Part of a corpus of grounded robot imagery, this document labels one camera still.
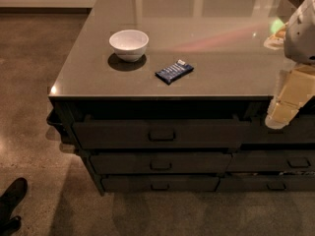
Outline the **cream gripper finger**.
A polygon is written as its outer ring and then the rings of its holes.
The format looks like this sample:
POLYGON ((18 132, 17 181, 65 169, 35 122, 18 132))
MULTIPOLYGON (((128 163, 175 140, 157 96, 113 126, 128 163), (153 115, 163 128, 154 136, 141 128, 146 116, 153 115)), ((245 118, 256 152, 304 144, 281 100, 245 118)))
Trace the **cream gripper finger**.
POLYGON ((272 50, 279 50, 284 48, 284 39, 287 24, 284 24, 275 33, 270 35, 265 41, 264 46, 272 50))
POLYGON ((296 65, 290 71, 281 70, 267 111, 266 126, 274 130, 287 126, 314 95, 314 65, 296 65))

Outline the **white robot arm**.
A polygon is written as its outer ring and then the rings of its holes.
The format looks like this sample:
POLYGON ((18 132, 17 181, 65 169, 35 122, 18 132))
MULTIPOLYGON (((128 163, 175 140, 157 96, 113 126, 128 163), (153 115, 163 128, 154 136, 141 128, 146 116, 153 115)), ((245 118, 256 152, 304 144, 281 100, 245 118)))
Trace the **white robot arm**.
POLYGON ((315 96, 315 0, 304 0, 287 23, 270 35, 264 46, 282 49, 295 62, 288 71, 280 71, 265 124, 282 129, 315 96))

